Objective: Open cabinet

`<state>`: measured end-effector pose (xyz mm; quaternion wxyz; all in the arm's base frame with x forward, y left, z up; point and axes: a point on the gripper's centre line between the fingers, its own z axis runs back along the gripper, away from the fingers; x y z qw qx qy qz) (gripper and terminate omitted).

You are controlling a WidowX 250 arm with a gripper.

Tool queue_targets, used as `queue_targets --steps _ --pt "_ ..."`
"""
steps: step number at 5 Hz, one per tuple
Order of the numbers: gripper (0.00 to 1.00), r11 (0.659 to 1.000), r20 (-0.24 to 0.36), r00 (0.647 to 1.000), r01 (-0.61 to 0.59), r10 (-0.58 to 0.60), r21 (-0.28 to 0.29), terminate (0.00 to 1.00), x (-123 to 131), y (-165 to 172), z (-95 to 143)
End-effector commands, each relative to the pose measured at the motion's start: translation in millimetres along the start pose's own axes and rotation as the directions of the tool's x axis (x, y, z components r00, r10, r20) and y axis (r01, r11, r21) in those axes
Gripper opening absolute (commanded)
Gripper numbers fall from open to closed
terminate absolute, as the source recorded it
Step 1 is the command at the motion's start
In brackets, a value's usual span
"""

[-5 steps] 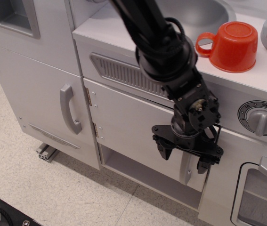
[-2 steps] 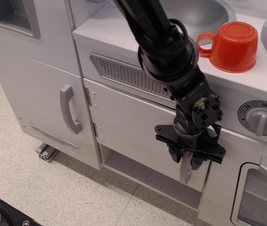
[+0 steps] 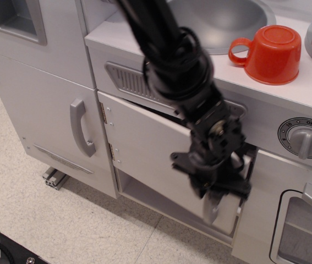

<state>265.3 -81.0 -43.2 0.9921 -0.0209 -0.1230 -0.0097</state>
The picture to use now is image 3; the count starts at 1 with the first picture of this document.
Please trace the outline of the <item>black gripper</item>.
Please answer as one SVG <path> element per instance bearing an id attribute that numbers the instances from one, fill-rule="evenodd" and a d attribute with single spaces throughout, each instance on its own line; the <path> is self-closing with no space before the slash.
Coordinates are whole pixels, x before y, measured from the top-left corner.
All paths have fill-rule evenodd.
<path id="1" fill-rule="evenodd" d="M 195 194 L 202 199 L 211 191 L 233 194 L 247 199 L 251 185 L 244 170 L 250 165 L 250 157 L 233 152 L 229 158 L 218 164 L 202 164 L 193 152 L 174 152 L 171 154 L 172 167 L 188 175 Z"/>

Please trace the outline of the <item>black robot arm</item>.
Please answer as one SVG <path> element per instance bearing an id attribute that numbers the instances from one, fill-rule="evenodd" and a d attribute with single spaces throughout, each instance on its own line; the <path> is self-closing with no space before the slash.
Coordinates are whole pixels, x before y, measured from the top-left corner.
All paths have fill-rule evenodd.
<path id="1" fill-rule="evenodd" d="M 244 146 L 238 118 L 231 116 L 214 83 L 214 66 L 196 34 L 178 26 L 166 1 L 117 1 L 143 52 L 150 90 L 180 114 L 191 133 L 186 153 L 172 153 L 173 167 L 189 176 L 195 193 L 247 199 L 251 186 L 231 160 Z"/>

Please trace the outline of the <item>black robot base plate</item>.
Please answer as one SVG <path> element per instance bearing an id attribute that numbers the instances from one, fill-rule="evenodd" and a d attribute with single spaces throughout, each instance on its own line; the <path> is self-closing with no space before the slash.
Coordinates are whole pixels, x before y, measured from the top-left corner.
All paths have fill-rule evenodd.
<path id="1" fill-rule="evenodd" d="M 48 263 L 39 255 L 0 233 L 0 263 Z"/>

